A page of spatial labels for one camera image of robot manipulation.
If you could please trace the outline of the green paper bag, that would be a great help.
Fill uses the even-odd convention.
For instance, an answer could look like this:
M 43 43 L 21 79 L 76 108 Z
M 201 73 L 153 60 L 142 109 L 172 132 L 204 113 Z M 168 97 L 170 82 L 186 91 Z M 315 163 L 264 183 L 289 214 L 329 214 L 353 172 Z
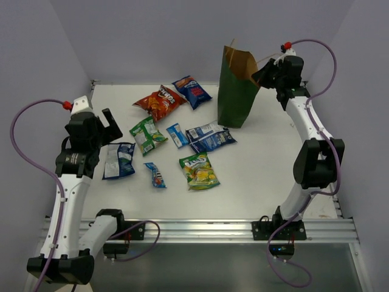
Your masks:
M 260 90 L 252 78 L 258 63 L 251 52 L 224 46 L 217 95 L 220 125 L 241 128 L 245 123 Z

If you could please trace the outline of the green snack packet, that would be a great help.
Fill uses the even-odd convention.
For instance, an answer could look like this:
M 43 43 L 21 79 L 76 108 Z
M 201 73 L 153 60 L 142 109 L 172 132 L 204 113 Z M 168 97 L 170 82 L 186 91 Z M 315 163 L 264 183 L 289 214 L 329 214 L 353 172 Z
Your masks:
M 165 137 L 156 127 L 154 119 L 149 116 L 133 126 L 129 133 L 135 139 L 142 156 L 146 156 L 150 151 L 165 143 Z

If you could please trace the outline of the blue green chip packet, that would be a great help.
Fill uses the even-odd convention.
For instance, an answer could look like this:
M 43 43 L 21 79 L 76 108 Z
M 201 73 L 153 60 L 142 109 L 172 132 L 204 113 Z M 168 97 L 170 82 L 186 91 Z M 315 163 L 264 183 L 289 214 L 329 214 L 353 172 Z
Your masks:
M 128 142 L 109 144 L 102 180 L 125 178 L 135 174 L 133 155 L 135 144 Z

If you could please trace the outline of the red snack packet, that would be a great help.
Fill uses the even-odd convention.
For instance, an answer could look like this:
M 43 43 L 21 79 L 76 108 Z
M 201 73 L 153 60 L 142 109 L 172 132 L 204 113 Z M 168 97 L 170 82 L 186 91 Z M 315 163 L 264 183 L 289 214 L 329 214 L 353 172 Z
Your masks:
M 160 85 L 159 90 L 136 101 L 133 106 L 145 110 L 155 122 L 169 116 L 187 101 L 172 89 Z

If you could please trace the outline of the dark blue snack packet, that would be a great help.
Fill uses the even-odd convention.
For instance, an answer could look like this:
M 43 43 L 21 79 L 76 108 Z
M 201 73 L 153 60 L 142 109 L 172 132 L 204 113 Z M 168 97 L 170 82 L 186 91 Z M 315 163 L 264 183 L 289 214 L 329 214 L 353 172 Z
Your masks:
M 182 94 L 190 103 L 193 110 L 197 109 L 205 102 L 212 100 L 203 87 L 190 75 L 185 76 L 172 83 L 178 93 Z

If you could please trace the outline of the blue M&M's packet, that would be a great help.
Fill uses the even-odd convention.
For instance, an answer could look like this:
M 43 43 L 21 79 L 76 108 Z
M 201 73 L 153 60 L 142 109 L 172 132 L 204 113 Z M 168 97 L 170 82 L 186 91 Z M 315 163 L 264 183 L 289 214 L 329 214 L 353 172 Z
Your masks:
M 146 162 L 144 163 L 146 168 L 148 168 L 151 171 L 151 183 L 153 187 L 159 188 L 159 189 L 165 189 L 166 185 L 163 179 L 163 176 L 161 172 L 159 171 L 158 167 L 156 164 L 153 162 Z

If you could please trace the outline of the white blue snack packet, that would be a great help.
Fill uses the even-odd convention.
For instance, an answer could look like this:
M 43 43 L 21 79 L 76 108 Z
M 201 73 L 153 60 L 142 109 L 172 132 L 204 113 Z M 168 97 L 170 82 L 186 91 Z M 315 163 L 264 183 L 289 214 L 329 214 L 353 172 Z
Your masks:
M 236 143 L 228 128 L 217 121 L 185 130 L 189 146 L 195 153 L 211 152 L 225 145 Z

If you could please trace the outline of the green yellow candy packet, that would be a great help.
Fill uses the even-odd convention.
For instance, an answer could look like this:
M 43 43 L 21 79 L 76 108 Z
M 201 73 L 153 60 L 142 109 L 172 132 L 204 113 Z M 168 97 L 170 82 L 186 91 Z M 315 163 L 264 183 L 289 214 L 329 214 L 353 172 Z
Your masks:
M 207 190 L 220 185 L 206 152 L 179 159 L 189 190 Z

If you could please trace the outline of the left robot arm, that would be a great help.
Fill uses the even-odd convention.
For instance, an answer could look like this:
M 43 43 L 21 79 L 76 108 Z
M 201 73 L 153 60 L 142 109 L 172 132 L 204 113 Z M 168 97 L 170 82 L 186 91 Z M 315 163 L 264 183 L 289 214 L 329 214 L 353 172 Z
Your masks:
M 109 237 L 126 232 L 123 212 L 102 209 L 89 230 L 80 235 L 83 205 L 103 146 L 123 136 L 109 109 L 103 109 L 105 127 L 91 109 L 73 110 L 65 126 L 68 137 L 55 165 L 58 180 L 54 210 L 42 250 L 27 262 L 27 271 L 49 283 L 86 285 L 95 257 Z

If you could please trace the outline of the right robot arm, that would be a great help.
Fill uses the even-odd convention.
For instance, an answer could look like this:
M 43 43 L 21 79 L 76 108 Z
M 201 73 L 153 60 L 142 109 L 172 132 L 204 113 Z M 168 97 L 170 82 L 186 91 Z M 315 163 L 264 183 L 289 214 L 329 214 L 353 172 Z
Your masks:
M 301 83 L 304 61 L 295 55 L 269 59 L 256 73 L 254 81 L 262 88 L 274 89 L 277 101 L 292 119 L 302 146 L 293 165 L 294 186 L 285 202 L 278 207 L 280 218 L 271 223 L 276 238 L 292 232 L 290 221 L 303 218 L 306 208 L 316 195 L 332 196 L 328 186 L 340 181 L 340 165 L 345 144 L 334 138 L 321 123 L 313 109 L 311 95 Z

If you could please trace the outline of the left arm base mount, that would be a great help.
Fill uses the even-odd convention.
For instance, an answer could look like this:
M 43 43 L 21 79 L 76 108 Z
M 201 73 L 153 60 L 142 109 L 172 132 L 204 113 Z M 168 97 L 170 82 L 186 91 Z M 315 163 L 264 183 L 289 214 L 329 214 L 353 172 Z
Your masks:
M 124 256 L 129 251 L 131 243 L 137 243 L 144 239 L 145 225 L 146 223 L 143 222 L 122 235 L 115 235 L 113 239 L 104 244 L 103 254 L 114 259 L 118 256 Z

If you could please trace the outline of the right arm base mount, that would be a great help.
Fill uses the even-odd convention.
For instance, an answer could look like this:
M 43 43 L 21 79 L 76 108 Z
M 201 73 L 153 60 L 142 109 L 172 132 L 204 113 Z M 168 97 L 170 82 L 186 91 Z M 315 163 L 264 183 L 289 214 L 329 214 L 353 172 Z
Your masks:
M 269 252 L 272 256 L 289 260 L 295 253 L 295 242 L 307 240 L 304 223 L 293 221 L 280 229 L 275 235 L 272 234 L 286 221 L 270 221 L 268 216 L 263 216 L 258 221 L 251 222 L 253 239 L 255 241 L 268 241 Z

